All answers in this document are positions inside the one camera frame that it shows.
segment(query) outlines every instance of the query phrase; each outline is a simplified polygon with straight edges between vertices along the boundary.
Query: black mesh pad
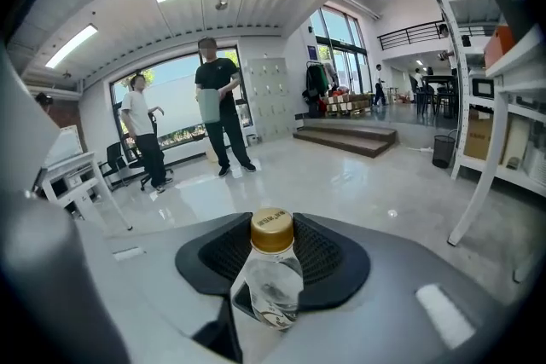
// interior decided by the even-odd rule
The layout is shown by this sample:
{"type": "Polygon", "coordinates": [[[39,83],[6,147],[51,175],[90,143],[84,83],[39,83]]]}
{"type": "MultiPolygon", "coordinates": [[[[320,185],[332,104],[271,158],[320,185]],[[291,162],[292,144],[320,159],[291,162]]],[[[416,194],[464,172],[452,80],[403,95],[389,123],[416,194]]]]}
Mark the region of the black mesh pad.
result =
{"type": "MultiPolygon", "coordinates": [[[[182,246],[175,257],[178,271],[197,292],[229,296],[250,251],[250,218],[232,222],[182,246]]],[[[303,214],[293,214],[294,252],[301,263],[304,290],[299,310],[334,308],[366,281],[369,258],[356,242],[303,214]]]]}

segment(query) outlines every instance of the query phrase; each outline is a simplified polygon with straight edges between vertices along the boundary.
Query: plastic water bottle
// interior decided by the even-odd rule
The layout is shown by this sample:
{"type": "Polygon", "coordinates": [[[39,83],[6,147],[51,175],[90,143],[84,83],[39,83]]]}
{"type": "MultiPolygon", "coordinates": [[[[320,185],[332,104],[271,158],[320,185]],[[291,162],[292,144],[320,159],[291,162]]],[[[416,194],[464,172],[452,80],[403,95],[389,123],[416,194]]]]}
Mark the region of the plastic water bottle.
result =
{"type": "Polygon", "coordinates": [[[303,274],[293,252],[292,216],[278,208],[264,208],[252,218],[253,250],[245,265],[253,311],[258,320],[278,330],[288,329],[298,315],[303,274]]]}

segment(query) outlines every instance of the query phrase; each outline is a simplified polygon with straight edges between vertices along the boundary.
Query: tiled floor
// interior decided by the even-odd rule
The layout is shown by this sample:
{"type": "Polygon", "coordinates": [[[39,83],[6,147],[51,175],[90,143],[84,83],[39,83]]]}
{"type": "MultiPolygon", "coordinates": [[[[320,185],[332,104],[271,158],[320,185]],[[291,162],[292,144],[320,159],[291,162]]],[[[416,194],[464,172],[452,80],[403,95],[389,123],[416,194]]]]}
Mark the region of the tiled floor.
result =
{"type": "MultiPolygon", "coordinates": [[[[138,182],[114,197],[135,233],[210,220],[232,212],[279,206],[331,217],[415,240],[478,281],[504,303],[521,286],[512,269],[543,244],[546,222],[540,198],[496,185],[479,220],[458,247],[446,242],[476,186],[475,178],[450,179],[431,164],[431,155],[396,146],[375,159],[287,138],[248,149],[255,173],[218,178],[205,159],[175,168],[174,182],[160,195],[138,182]]],[[[127,231],[111,208],[99,205],[109,234],[127,231]]]]}
{"type": "Polygon", "coordinates": [[[435,117],[432,107],[429,105],[426,113],[417,114],[417,105],[415,103],[393,103],[385,107],[372,107],[369,116],[376,121],[421,124],[443,129],[455,129],[457,127],[457,118],[445,118],[443,109],[440,109],[440,114],[435,117]]]}

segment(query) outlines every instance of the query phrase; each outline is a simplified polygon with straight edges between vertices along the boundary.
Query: gold bottle cap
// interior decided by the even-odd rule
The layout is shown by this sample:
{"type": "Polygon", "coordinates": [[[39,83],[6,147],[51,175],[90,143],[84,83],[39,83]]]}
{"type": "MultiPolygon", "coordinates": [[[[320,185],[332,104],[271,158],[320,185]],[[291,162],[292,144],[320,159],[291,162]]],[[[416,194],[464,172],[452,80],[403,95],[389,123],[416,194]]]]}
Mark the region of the gold bottle cap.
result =
{"type": "Polygon", "coordinates": [[[250,239],[259,251],[284,251],[293,242],[292,216],[280,208],[263,208],[250,221],[250,239]]]}

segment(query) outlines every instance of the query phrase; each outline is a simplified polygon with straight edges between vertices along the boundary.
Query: balcony railing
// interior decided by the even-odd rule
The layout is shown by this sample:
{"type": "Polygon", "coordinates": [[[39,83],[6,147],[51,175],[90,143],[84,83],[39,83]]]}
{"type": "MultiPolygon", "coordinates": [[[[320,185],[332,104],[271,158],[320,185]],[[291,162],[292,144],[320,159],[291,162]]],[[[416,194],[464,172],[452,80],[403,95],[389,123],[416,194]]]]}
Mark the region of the balcony railing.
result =
{"type": "MultiPolygon", "coordinates": [[[[443,23],[445,23],[443,20],[431,21],[380,35],[378,38],[381,49],[387,50],[406,44],[420,43],[421,41],[438,40],[442,38],[439,27],[443,23]]],[[[495,25],[459,26],[459,32],[461,35],[470,37],[488,37],[493,35],[495,27],[495,25]]]]}
{"type": "Polygon", "coordinates": [[[381,43],[381,49],[386,50],[393,47],[405,46],[406,44],[440,39],[442,35],[440,34],[439,26],[442,23],[444,23],[443,20],[431,21],[380,35],[378,38],[381,43]]]}

